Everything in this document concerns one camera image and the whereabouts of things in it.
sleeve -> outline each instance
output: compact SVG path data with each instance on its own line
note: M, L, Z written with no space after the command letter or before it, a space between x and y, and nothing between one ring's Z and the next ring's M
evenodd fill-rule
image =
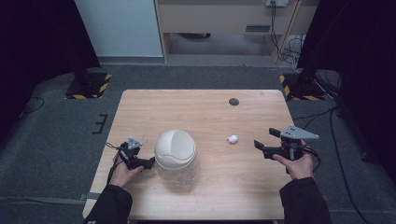
M280 190L285 224L331 224L329 208L314 178L290 181Z
M131 194L118 186L107 185L84 224L126 224L132 207Z

wall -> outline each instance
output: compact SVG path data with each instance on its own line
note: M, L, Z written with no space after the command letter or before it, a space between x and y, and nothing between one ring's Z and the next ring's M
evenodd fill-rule
M76 0L101 57L162 57L153 0Z

white dome object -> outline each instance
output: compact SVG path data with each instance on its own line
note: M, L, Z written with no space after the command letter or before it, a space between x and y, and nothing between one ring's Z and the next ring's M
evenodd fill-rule
M157 140L155 161L168 170L178 170L190 164L196 155L192 138L184 131L170 130Z

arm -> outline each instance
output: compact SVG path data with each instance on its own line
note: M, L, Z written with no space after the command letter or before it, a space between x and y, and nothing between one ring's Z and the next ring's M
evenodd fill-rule
M313 177L294 179L280 190L285 224L330 224L329 208Z
M313 178L313 161L305 153L297 161L279 155L274 159L286 166L292 181L280 190L285 224L331 224L330 213Z
M132 207L132 196L124 188L143 171L139 166L132 171L118 159L118 166L105 187L95 206L84 220L84 224L126 224Z
M132 196L119 186L107 185L85 218L86 223L127 223L132 207Z

human hand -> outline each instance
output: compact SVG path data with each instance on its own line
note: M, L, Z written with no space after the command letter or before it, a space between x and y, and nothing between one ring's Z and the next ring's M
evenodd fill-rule
M142 173L143 166L139 166L134 168L133 170L129 170L126 166L125 162L123 162L120 158L117 159L117 164L120 164L116 167L113 172L113 176L111 176L110 185L119 186L120 188L126 188L128 184L132 182L132 179Z
M304 152L304 155L297 161L289 161L288 159L275 154L274 160L285 165L289 171L291 179L302 179L312 177L314 173L314 162L311 154Z

